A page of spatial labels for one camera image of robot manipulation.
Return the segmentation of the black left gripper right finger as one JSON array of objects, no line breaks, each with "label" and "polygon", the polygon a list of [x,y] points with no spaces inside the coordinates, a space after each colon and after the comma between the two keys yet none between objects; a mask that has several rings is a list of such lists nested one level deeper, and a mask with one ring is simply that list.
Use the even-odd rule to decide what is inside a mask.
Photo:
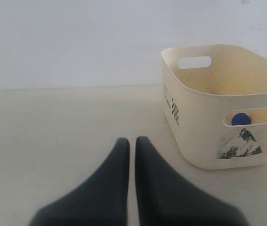
[{"label": "black left gripper right finger", "polygon": [[135,187],[141,226],[243,226],[241,211],[191,184],[158,153],[136,139]]}]

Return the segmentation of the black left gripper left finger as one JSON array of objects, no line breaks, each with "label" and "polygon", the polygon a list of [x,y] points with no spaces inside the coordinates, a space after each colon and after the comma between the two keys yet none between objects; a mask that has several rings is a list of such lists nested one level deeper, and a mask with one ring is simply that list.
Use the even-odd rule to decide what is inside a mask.
[{"label": "black left gripper left finger", "polygon": [[125,226],[128,222],[130,145],[116,140],[99,168],[81,185],[39,209],[31,226]]}]

